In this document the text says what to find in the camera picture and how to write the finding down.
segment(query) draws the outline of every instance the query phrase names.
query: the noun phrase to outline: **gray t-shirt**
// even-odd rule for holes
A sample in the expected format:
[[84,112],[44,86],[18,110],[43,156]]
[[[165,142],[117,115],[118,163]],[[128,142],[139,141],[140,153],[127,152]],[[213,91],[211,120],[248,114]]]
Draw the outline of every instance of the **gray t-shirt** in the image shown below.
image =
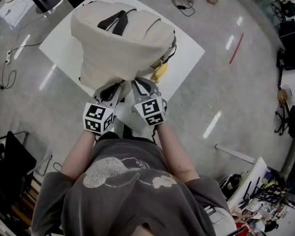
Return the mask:
[[32,235],[45,236],[61,224],[66,236],[129,236],[148,224],[156,236],[214,236],[204,207],[228,211],[218,183],[182,183],[169,174],[161,152],[148,142],[103,140],[75,182],[62,173],[47,174]]

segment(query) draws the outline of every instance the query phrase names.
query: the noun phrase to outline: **white backpack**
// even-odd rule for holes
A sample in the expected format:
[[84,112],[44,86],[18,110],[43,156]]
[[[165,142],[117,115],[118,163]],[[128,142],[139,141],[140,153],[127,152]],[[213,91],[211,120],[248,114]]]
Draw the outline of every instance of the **white backpack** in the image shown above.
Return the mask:
[[93,90],[110,81],[133,80],[138,71],[166,63],[176,49],[172,26],[121,2],[95,1],[76,8],[71,35],[84,52],[80,81]]

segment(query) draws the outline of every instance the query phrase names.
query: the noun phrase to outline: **gray floor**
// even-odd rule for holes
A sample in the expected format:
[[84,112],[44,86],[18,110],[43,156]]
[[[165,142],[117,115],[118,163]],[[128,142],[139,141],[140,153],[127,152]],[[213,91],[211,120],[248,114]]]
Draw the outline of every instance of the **gray floor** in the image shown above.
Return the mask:
[[[26,1],[0,3],[0,80],[7,48],[19,46],[28,35],[27,44],[43,41],[72,10],[63,0],[42,17],[31,0]],[[168,106],[168,122],[198,172],[219,177],[249,167],[217,151],[216,143],[256,158],[262,156],[269,166],[280,170],[291,138],[273,132],[278,124],[274,115],[276,48],[245,8],[237,0],[219,0],[215,6],[196,0],[196,13],[185,17],[170,0],[139,1],[167,17],[206,51]],[[229,64],[242,33],[239,50]],[[53,70],[54,64],[37,46],[25,47],[17,59],[15,54],[5,68],[5,83],[8,73],[17,71],[15,84],[0,90],[0,136],[8,130],[26,129],[31,153],[42,158],[51,152],[53,161],[62,163],[82,132],[82,112],[89,97],[57,67]],[[213,119],[216,125],[206,132]]]

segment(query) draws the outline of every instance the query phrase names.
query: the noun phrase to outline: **power strip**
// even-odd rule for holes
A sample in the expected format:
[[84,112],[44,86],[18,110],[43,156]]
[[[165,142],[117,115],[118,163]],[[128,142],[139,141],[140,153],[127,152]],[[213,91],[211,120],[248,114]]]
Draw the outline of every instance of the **power strip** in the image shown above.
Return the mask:
[[11,50],[8,50],[8,52],[6,53],[5,63],[10,64],[10,62],[11,62]]

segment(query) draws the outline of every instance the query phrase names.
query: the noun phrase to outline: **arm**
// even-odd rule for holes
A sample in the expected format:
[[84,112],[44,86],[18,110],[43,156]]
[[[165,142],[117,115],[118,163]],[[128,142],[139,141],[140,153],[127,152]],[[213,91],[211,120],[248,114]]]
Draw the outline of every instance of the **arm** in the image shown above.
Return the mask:
[[65,159],[61,173],[72,179],[77,179],[89,164],[89,157],[95,141],[95,135],[84,130],[73,149]]
[[184,183],[200,178],[184,147],[169,125],[160,124],[157,133],[171,173]]

